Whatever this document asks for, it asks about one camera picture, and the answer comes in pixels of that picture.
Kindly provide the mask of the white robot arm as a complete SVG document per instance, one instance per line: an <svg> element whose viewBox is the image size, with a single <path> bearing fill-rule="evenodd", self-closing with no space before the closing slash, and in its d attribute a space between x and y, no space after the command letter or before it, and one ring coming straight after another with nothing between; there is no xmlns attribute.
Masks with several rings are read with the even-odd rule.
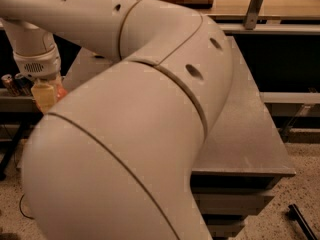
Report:
<svg viewBox="0 0 320 240"><path fill-rule="evenodd" d="M159 0L1 0L1 15L112 61L26 143L23 189L47 240L211 240L190 176L232 82L219 26Z"/></svg>

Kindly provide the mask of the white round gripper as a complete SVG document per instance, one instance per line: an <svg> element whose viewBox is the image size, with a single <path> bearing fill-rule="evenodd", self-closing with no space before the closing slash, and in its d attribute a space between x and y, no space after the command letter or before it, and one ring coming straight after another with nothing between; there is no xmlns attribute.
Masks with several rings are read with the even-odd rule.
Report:
<svg viewBox="0 0 320 240"><path fill-rule="evenodd" d="M31 92L39 110L47 113L57 103L57 85L53 81L61 70L57 46L40 55L19 55L14 52L13 58L23 76L28 79L39 78L35 80Z"/></svg>

